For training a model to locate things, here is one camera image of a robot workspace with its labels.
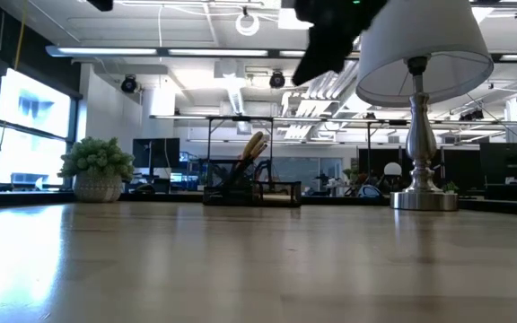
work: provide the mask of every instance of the green plant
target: green plant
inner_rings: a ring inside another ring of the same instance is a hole
[[[350,170],[350,169],[342,170],[342,173],[346,175],[346,178],[347,178],[347,179],[350,179],[350,177],[351,177],[351,176],[352,176],[352,174],[353,174],[352,170]]]
[[[117,138],[107,142],[87,137],[81,143],[75,143],[71,152],[61,156],[61,159],[63,167],[58,173],[60,178],[70,178],[86,171],[91,176],[120,175],[124,180],[131,180],[135,170],[131,165],[133,156],[121,151]]]
[[[450,181],[448,183],[446,183],[443,187],[442,187],[442,190],[444,192],[449,192],[449,191],[453,191],[453,192],[456,192],[458,191],[460,188],[456,186],[456,184],[454,184],[453,181]]]

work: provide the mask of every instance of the window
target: window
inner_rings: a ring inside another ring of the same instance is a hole
[[[0,127],[3,137],[0,156],[0,183],[62,185],[57,177],[66,152],[66,142],[26,134],[10,128]]]
[[[273,158],[273,177],[278,178],[278,181],[300,181],[303,188],[315,188],[315,190],[318,190],[319,181],[316,178],[319,175],[318,158]]]
[[[340,179],[342,177],[342,159],[320,158],[320,174],[330,178]]]
[[[8,69],[0,91],[0,183],[63,185],[57,173],[70,117],[69,96]]]
[[[7,70],[2,78],[0,119],[67,137],[71,98],[31,78]]]

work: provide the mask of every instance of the table surface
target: table surface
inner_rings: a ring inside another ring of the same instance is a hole
[[[0,209],[0,322],[517,322],[517,216]]]

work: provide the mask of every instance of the security camera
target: security camera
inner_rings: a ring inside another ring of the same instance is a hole
[[[121,91],[127,94],[133,94],[140,90],[141,84],[136,81],[136,75],[125,75],[125,81],[121,84]]]
[[[285,86],[285,76],[283,72],[275,71],[270,77],[270,87],[273,89],[281,89]]]

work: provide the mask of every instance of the cable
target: cable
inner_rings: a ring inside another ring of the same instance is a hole
[[[258,17],[259,18],[262,18],[264,20],[268,20],[270,22],[278,22],[278,19],[274,19],[274,18],[269,18],[267,17],[265,14],[258,14]]]
[[[27,16],[27,1],[23,0],[23,15],[22,15],[22,27],[19,30],[19,42],[17,43],[17,53],[15,54],[15,66],[14,70],[17,71],[19,67],[19,57],[22,53],[23,34],[25,33],[25,17]]]
[[[99,63],[101,63],[101,66],[103,66],[103,71],[105,71],[105,74],[108,75],[114,83],[118,83],[118,80],[115,77],[113,77],[113,75],[111,75],[111,73],[109,73],[109,71],[107,70],[107,67],[105,67],[105,62],[103,62],[103,60],[98,57],[95,57],[95,59],[98,60]]]
[[[172,6],[172,5],[165,5],[165,8],[170,8],[170,9],[174,9],[174,10],[177,10],[177,11],[180,11],[180,12],[183,12],[183,13],[190,13],[190,14],[194,14],[194,15],[202,15],[202,16],[207,16],[207,17],[213,17],[213,16],[238,16],[240,13],[196,13],[196,12],[191,12],[189,10],[185,10],[179,6]]]
[[[513,135],[517,136],[517,133],[515,131],[511,130],[507,125],[505,125],[502,122],[502,120],[500,120],[499,118],[494,117],[494,115],[492,113],[490,113],[486,108],[484,108],[484,106],[482,106],[482,104],[480,104],[478,101],[474,100],[474,98],[472,98],[469,93],[466,93],[466,95],[471,100],[473,100],[482,110],[484,110],[485,113],[487,113],[490,117],[492,117],[500,126],[504,127],[506,130],[510,131]]]

